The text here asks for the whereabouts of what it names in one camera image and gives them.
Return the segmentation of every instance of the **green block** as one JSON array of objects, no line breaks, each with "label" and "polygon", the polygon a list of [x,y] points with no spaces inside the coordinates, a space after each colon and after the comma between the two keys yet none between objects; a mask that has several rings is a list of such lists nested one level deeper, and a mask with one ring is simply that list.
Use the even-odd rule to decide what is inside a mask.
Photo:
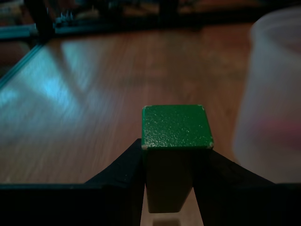
[{"label": "green block", "polygon": [[211,130],[202,105],[143,108],[143,150],[212,149]]}]

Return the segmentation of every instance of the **frosted cup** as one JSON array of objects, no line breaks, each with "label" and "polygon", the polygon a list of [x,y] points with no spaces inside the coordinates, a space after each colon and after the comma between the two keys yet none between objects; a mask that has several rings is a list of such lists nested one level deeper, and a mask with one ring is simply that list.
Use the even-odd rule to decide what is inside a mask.
[{"label": "frosted cup", "polygon": [[274,183],[300,183],[301,7],[265,15],[251,39],[234,154],[243,167]]}]

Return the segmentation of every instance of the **plastic container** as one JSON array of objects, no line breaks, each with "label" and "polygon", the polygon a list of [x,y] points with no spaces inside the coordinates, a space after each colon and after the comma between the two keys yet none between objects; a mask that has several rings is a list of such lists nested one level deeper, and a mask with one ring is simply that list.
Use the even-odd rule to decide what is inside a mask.
[{"label": "plastic container", "polygon": [[301,7],[265,15],[252,30],[249,76],[233,151],[274,182],[301,182]]}]

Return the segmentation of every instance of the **metal frame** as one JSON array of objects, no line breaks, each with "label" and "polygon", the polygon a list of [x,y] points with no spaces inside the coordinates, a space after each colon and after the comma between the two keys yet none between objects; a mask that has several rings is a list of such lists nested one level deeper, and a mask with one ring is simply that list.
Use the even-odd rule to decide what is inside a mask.
[{"label": "metal frame", "polygon": [[254,22],[268,12],[291,5],[289,3],[272,4],[259,8],[246,7],[179,15],[175,12],[175,8],[175,13],[171,13],[170,10],[164,10],[166,0],[159,0],[162,10],[160,10],[158,15],[124,17],[122,21],[119,22],[102,18],[58,24],[52,22],[43,1],[24,0],[24,3],[35,21],[35,27],[18,26],[16,28],[8,28],[5,33],[0,34],[0,41],[22,40],[29,42],[35,40],[39,44],[37,48],[32,49],[16,66],[0,79],[0,88],[37,52],[37,49],[40,49],[40,47],[51,38],[88,33],[168,29],[176,27],[201,28],[206,24]]}]

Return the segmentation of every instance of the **wood grain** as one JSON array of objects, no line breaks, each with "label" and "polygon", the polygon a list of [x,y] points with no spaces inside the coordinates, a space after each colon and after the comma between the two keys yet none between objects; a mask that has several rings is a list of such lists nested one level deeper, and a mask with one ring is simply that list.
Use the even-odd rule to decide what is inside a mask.
[{"label": "wood grain", "polygon": [[[145,105],[204,105],[215,150],[233,160],[250,26],[51,40],[0,90],[0,182],[87,181],[141,137]],[[177,214],[145,200],[141,225],[178,223],[202,225],[193,192]]]}]

